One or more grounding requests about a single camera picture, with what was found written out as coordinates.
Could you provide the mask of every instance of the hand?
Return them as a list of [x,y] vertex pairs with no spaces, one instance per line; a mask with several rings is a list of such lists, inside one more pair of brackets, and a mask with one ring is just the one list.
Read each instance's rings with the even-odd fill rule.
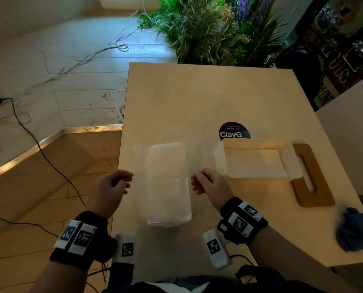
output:
[[207,197],[211,204],[220,211],[221,208],[234,197],[225,178],[212,169],[204,169],[192,175],[193,190],[198,195],[207,193]]
[[[102,176],[90,194],[87,211],[94,212],[105,219],[111,217],[119,207],[123,194],[127,194],[125,189],[130,188],[130,184],[126,182],[131,182],[133,175],[119,169]],[[116,178],[120,178],[120,180],[115,187],[112,187],[112,180]]]

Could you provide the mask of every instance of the forearm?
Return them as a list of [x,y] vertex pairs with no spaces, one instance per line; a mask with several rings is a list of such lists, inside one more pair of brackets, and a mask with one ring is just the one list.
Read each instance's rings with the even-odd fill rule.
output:
[[357,292],[270,226],[255,236],[249,249],[259,266],[276,269],[288,281],[302,281],[326,293]]
[[88,272],[85,270],[51,261],[29,293],[82,293],[87,276]]

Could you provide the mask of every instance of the right hand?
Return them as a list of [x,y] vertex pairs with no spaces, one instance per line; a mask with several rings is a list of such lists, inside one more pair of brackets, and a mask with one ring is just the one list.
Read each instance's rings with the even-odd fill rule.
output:
[[192,175],[193,190],[198,195],[207,193],[207,197],[211,204],[220,211],[221,208],[234,197],[225,178],[212,169],[204,169]]

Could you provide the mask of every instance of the black wristband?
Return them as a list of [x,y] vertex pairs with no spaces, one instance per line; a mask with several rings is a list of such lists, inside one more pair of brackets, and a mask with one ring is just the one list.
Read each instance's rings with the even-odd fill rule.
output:
[[217,229],[235,244],[245,243],[249,246],[257,233],[268,225],[267,220],[256,209],[238,197],[231,198],[221,208],[220,213],[223,220],[219,222]]
[[[52,252],[50,260],[79,267],[83,270],[88,270],[94,260],[104,263],[111,259],[117,250],[118,243],[116,239],[108,235],[108,221],[90,211],[82,212],[75,220],[76,222],[80,221],[79,226],[70,236],[64,249],[56,248]],[[80,228],[83,224],[92,226],[95,231],[92,234],[90,232],[86,232],[86,238],[90,238],[89,243],[85,246],[85,252],[82,255],[78,255],[69,252],[68,250],[72,244],[77,245],[76,238],[79,237],[79,233],[81,232]]]

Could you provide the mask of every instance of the left hand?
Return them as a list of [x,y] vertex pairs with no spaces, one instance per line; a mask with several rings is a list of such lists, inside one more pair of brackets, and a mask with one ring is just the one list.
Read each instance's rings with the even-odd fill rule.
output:
[[[101,177],[90,194],[86,210],[104,219],[111,217],[119,207],[123,194],[127,194],[125,189],[130,188],[130,184],[126,182],[131,182],[133,176],[133,173],[118,169]],[[118,177],[120,178],[119,182],[115,187],[112,187],[112,180]]]

